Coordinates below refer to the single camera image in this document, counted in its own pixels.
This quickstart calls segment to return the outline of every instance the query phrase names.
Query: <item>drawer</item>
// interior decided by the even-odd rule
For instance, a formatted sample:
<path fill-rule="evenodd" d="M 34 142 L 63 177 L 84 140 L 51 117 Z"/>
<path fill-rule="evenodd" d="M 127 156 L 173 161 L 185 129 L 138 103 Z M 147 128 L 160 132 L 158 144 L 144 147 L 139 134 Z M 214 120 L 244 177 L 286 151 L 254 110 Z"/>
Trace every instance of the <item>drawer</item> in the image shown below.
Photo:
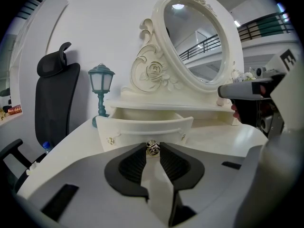
<path fill-rule="evenodd" d="M 174 111 L 116 108 L 109 117 L 96 117 L 104 151 L 148 142 L 186 142 L 193 117 L 183 118 Z"/>

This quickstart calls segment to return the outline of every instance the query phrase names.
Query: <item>lamp post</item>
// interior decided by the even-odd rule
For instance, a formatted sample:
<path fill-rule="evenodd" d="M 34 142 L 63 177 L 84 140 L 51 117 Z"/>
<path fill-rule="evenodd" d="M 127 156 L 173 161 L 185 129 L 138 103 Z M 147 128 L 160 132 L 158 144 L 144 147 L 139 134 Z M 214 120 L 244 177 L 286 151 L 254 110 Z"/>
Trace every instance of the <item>lamp post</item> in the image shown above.
<path fill-rule="evenodd" d="M 112 78 L 115 73 L 107 68 L 103 63 L 92 68 L 88 73 L 90 75 L 92 91 L 95 94 L 98 94 L 98 115 L 108 117 L 109 115 L 105 113 L 104 94 L 110 91 Z M 92 120 L 92 125 L 97 127 L 96 116 Z"/>

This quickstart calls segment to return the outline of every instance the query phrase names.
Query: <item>railing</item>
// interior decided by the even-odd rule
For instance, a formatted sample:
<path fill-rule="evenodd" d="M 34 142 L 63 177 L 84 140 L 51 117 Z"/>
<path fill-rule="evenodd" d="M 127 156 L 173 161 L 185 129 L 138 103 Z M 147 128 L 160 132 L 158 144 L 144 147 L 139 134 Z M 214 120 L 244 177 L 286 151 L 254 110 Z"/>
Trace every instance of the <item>railing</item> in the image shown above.
<path fill-rule="evenodd" d="M 16 17 L 21 19 L 28 19 L 36 7 L 42 2 L 42 0 L 28 0 L 20 9 Z"/>
<path fill-rule="evenodd" d="M 238 34 L 241 42 L 244 42 L 264 36 L 290 33 L 293 30 L 288 14 L 282 12 L 269 14 L 250 21 L 238 28 Z M 219 36 L 216 34 L 184 51 L 180 54 L 180 58 L 182 61 L 185 61 L 200 53 L 205 53 L 218 47 L 221 47 L 221 43 Z"/>

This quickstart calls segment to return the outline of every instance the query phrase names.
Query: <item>oval mirror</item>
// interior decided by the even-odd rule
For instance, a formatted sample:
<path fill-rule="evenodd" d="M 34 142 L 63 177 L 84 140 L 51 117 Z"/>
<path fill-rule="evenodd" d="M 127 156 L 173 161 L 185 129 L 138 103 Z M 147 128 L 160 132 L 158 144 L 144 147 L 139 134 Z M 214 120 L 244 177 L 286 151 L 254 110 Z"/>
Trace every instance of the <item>oval mirror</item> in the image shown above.
<path fill-rule="evenodd" d="M 185 67 L 202 82 L 215 80 L 221 71 L 222 48 L 209 19 L 191 6 L 175 2 L 165 7 L 164 22 Z"/>

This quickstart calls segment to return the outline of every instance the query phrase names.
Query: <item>white vanity table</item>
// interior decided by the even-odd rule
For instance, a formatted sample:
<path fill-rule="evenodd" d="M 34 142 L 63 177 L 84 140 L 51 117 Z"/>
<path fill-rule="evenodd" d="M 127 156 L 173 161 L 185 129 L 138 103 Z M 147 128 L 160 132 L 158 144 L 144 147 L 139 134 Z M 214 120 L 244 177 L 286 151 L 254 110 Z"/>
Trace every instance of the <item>white vanity table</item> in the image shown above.
<path fill-rule="evenodd" d="M 185 67 L 170 41 L 163 15 L 174 4 L 203 14 L 218 33 L 223 59 L 209 82 Z M 231 83 L 233 70 L 243 65 L 238 31 L 224 7 L 216 0 L 159 0 L 142 29 L 144 43 L 134 60 L 130 85 L 122 88 L 119 99 L 105 102 L 112 108 L 110 116 L 96 118 L 98 129 L 89 119 L 68 135 L 26 179 L 19 195 L 28 199 L 77 160 L 150 139 L 241 157 L 267 141 L 258 129 L 233 118 L 231 104 L 216 104 L 218 86 Z"/>

